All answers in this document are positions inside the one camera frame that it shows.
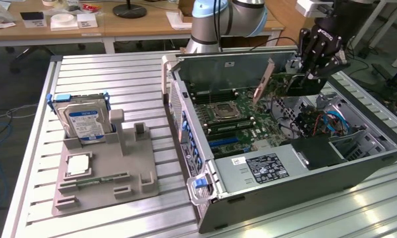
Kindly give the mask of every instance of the aluminum extrusion table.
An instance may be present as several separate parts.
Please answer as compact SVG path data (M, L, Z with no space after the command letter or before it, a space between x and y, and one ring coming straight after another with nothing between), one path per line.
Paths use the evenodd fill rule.
M397 237L397 163L352 189L229 226L197 233L161 101L161 56L172 52L68 56L51 62L3 237ZM397 132L397 118L344 73L335 78ZM160 195L55 218L52 199L63 147L63 127L46 95L107 90L124 109L124 128L151 127Z

